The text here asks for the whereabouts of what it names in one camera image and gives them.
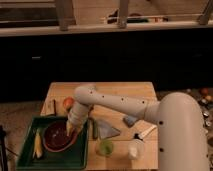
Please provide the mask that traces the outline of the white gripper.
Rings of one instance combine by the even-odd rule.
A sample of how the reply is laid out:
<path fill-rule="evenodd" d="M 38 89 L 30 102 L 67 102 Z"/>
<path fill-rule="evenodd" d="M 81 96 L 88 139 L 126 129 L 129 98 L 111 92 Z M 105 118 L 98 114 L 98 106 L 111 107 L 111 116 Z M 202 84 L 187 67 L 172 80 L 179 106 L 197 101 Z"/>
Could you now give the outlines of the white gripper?
<path fill-rule="evenodd" d="M 81 127 L 88 119 L 93 106 L 75 102 L 68 114 L 68 122 L 75 128 Z"/>

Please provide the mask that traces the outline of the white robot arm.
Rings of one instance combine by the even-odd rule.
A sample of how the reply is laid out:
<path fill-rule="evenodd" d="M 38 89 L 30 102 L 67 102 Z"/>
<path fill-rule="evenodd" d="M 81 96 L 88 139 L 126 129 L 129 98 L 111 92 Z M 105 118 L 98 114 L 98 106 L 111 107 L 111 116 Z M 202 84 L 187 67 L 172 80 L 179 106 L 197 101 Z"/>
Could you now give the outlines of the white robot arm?
<path fill-rule="evenodd" d="M 188 94 L 174 92 L 161 101 L 102 94 L 93 85 L 74 91 L 68 122 L 81 128 L 93 105 L 100 105 L 158 127 L 158 171 L 210 171 L 202 110 Z"/>

